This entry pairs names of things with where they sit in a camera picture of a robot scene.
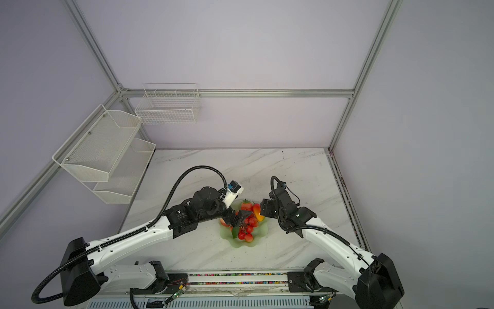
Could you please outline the red cherry cluster fake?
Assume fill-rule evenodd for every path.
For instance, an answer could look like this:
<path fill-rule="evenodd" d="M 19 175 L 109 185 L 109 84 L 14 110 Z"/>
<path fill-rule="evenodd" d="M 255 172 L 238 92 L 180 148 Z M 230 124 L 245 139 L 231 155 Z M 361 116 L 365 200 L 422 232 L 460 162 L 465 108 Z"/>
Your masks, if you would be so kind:
<path fill-rule="evenodd" d="M 244 224 L 239 227 L 231 227 L 230 232 L 233 239 L 241 242 L 252 243 L 254 241 L 253 232 L 259 226 L 259 222 L 255 216 L 252 215 L 249 219 L 244 221 Z"/>

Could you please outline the orange yellow mango fake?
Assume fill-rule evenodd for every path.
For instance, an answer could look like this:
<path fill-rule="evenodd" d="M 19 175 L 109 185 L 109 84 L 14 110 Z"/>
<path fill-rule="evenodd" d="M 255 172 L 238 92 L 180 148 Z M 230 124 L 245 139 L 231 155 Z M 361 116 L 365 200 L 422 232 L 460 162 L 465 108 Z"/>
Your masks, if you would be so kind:
<path fill-rule="evenodd" d="M 252 212 L 258 222 L 264 221 L 265 217 L 261 214 L 261 205 L 256 203 L 253 205 Z"/>

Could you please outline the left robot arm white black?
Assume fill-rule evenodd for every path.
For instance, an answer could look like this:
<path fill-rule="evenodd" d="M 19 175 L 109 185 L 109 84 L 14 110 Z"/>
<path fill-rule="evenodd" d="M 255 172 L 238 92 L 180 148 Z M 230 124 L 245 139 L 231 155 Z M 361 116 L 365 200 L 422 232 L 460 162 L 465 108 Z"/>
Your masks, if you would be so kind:
<path fill-rule="evenodd" d="M 83 238 L 73 240 L 60 264 L 64 306 L 82 304 L 101 290 L 160 294 L 178 288 L 185 278 L 170 278 L 159 261 L 131 266 L 119 262 L 152 245 L 192 232 L 204 221 L 221 219 L 230 227 L 243 226 L 253 216 L 251 208 L 236 211 L 231 207 L 241 192 L 235 182 L 220 190 L 204 187 L 149 223 L 91 243 Z"/>

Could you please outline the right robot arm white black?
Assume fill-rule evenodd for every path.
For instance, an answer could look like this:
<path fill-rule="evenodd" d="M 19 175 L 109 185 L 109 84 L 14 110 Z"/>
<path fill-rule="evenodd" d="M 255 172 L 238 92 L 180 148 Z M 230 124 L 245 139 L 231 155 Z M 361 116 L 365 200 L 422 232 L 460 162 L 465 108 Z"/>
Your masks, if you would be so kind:
<path fill-rule="evenodd" d="M 313 211 L 293 201 L 293 192 L 276 176 L 270 188 L 269 197 L 261 203 L 261 215 L 276 219 L 286 234 L 295 233 L 316 245 L 340 266 L 337 269 L 315 258 L 298 281 L 301 289 L 330 288 L 353 298 L 360 308 L 396 307 L 405 291 L 390 257 L 376 256 L 335 233 Z"/>

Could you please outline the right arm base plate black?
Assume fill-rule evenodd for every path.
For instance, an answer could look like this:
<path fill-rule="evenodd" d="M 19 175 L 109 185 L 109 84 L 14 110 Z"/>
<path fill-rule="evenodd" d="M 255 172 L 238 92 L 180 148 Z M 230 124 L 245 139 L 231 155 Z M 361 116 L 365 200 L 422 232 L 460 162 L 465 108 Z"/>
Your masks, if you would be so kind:
<path fill-rule="evenodd" d="M 323 293 L 333 292 L 332 288 L 323 287 L 316 282 L 313 274 L 305 272 L 288 272 L 288 290 L 290 292 Z"/>

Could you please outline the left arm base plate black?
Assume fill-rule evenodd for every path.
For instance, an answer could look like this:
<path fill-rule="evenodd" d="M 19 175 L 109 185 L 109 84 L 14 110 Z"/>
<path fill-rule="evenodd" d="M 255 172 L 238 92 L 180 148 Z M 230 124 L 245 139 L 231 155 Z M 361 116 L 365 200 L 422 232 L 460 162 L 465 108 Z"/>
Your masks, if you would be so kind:
<path fill-rule="evenodd" d="M 165 294 L 171 295 L 179 291 L 181 285 L 186 286 L 189 275 L 186 273 L 168 274 L 168 280 L 157 279 L 150 287 L 146 289 L 135 288 L 134 295 L 151 295 Z"/>

